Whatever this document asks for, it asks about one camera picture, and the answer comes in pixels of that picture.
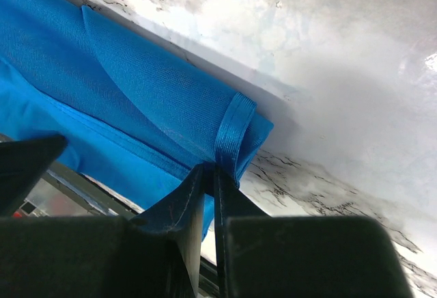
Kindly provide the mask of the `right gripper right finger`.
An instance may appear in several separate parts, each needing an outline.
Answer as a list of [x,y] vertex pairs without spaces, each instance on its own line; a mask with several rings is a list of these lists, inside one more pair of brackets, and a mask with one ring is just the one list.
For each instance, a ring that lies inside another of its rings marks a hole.
[[239,190],[234,179],[219,166],[214,168],[214,233],[216,243],[216,268],[221,297],[228,297],[226,283],[226,262],[229,260],[225,250],[227,219],[230,217],[267,216],[260,207]]

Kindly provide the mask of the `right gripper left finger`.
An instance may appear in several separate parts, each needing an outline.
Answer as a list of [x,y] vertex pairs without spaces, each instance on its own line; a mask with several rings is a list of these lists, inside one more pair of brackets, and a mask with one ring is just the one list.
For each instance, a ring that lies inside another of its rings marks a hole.
[[140,233],[140,288],[146,297],[196,297],[203,237],[203,165],[129,223]]

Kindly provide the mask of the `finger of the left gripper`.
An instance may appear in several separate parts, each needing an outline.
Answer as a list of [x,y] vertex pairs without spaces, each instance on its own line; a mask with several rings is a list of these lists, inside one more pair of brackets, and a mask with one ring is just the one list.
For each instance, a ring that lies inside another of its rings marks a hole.
[[1,143],[2,216],[14,214],[67,143],[59,134]]

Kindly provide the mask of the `blue cloth napkin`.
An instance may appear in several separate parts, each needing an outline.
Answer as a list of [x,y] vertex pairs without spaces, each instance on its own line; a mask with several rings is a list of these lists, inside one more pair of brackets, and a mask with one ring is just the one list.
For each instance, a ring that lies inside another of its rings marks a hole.
[[87,6],[1,0],[1,133],[143,209],[200,163],[240,180],[273,128],[244,94]]

